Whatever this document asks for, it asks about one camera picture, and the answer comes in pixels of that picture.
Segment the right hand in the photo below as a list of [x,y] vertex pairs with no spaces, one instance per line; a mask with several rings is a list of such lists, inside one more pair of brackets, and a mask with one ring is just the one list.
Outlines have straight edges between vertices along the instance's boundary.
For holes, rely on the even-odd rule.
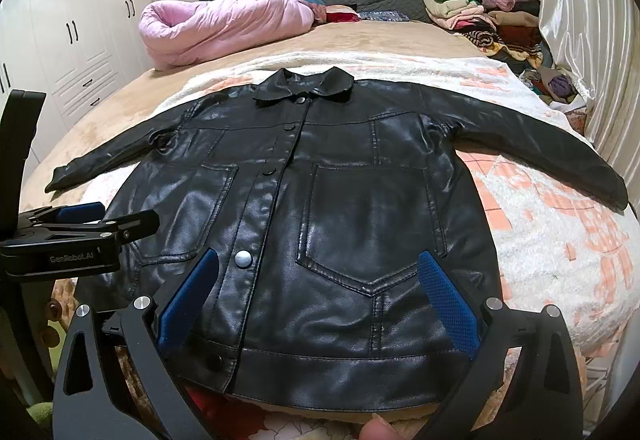
[[390,423],[376,413],[371,415],[358,434],[359,440],[405,440]]

